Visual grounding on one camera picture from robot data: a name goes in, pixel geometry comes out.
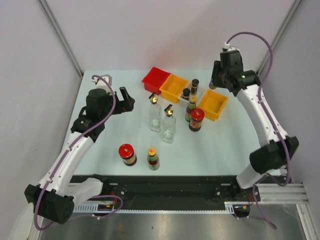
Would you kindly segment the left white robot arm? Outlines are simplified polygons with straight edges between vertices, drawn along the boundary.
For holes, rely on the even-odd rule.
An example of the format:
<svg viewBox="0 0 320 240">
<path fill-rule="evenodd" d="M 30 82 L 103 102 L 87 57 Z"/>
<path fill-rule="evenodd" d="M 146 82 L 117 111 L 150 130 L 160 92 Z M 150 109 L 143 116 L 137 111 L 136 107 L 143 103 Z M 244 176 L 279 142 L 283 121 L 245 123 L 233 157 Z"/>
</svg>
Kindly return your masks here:
<svg viewBox="0 0 320 240">
<path fill-rule="evenodd" d="M 92 89 L 86 96 L 86 105 L 79 112 L 70 129 L 68 141 L 51 169 L 37 185 L 28 185 L 24 195 L 34 206 L 34 217 L 44 217 L 58 224 L 64 224 L 76 207 L 97 197 L 105 200 L 111 188 L 104 184 L 106 179 L 96 174 L 75 187 L 69 183 L 88 150 L 105 129 L 105 122 L 111 115 L 131 112 L 135 100 L 127 89 L 120 87 L 123 97 L 107 92 L 103 88 Z"/>
</svg>

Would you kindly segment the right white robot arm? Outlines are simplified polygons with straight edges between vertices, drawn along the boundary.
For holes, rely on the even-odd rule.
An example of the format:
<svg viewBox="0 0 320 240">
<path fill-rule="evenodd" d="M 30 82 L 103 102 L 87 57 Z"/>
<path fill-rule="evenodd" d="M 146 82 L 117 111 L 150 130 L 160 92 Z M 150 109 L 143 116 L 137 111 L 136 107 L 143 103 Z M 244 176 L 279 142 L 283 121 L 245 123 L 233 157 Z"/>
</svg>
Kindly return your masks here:
<svg viewBox="0 0 320 240">
<path fill-rule="evenodd" d="M 246 110 L 258 136 L 260 148 L 249 155 L 248 166 L 236 176 L 231 196 L 242 201 L 249 189 L 266 174 L 287 165 L 299 146 L 278 123 L 266 101 L 261 81 L 253 70 L 244 70 L 241 53 L 236 47 L 224 47 L 213 64 L 210 88 L 225 88 Z"/>
</svg>

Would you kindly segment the black lid spice jar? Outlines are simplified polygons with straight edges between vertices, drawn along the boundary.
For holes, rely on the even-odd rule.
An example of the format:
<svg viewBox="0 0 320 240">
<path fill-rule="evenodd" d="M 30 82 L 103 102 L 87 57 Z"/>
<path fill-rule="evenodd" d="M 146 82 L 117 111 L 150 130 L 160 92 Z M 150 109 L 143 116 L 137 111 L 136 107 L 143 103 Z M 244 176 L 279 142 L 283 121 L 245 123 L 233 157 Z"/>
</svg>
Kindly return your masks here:
<svg viewBox="0 0 320 240">
<path fill-rule="evenodd" d="M 209 88 L 210 88 L 211 90 L 215 90 L 217 87 L 216 87 L 215 85 L 210 85 Z"/>
<path fill-rule="evenodd" d="M 199 86 L 199 80 L 198 79 L 193 79 L 191 81 L 191 89 L 190 89 L 190 94 L 191 95 L 196 95 L 198 91 L 198 86 Z"/>
<path fill-rule="evenodd" d="M 186 101 L 189 100 L 189 97 L 190 97 L 190 94 L 191 94 L 191 90 L 189 88 L 184 88 L 183 91 L 182 91 L 182 98 Z"/>
</svg>

